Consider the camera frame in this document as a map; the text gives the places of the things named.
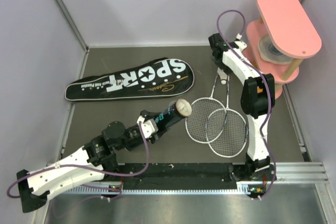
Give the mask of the black shuttlecock tube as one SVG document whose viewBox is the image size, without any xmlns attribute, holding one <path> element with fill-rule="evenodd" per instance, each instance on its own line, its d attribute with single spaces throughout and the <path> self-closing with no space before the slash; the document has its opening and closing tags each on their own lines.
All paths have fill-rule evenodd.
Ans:
<svg viewBox="0 0 336 224">
<path fill-rule="evenodd" d="M 159 113 L 159 118 L 156 119 L 159 122 L 159 125 L 162 125 L 162 126 L 169 129 L 174 124 L 176 124 L 179 121 L 187 118 L 187 117 L 181 116 L 178 113 L 175 104 L 176 104 L 176 101 L 170 103 L 170 105 L 168 106 L 168 108 L 165 111 Z"/>
</svg>

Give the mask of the white shuttlecock pair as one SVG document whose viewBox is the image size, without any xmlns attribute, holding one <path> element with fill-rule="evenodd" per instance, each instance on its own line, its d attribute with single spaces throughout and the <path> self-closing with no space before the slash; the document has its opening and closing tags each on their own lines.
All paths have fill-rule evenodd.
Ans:
<svg viewBox="0 0 336 224">
<path fill-rule="evenodd" d="M 192 107 L 190 103 L 185 99 L 178 99 L 176 101 L 176 109 L 178 113 L 183 117 L 189 117 L 192 114 Z"/>
</svg>

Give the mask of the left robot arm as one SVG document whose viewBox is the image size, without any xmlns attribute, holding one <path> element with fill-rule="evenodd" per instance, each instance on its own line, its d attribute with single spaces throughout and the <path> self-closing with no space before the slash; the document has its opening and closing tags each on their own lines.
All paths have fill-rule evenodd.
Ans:
<svg viewBox="0 0 336 224">
<path fill-rule="evenodd" d="M 137 123 L 125 127 L 120 121 L 111 122 L 101 134 L 67 157 L 36 171 L 19 171 L 17 181 L 20 203 L 24 213 L 33 212 L 65 191 L 93 181 L 114 180 L 144 173 L 149 162 L 133 174 L 121 173 L 116 151 L 128 151 L 154 143 L 172 125 L 184 119 L 169 107 L 161 113 L 142 111 Z"/>
</svg>

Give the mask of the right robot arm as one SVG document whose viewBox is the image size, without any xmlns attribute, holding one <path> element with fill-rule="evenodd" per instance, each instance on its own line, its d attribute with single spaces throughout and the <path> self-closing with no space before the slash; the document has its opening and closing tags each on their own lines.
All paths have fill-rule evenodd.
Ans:
<svg viewBox="0 0 336 224">
<path fill-rule="evenodd" d="M 258 179 L 270 168 L 272 159 L 267 143 L 268 121 L 275 105 L 275 80 L 272 74 L 264 74 L 243 55 L 247 45 L 241 35 L 228 42 L 219 33 L 208 37 L 213 61 L 226 74 L 233 73 L 242 83 L 240 106 L 248 120 L 249 145 L 245 174 Z"/>
</svg>

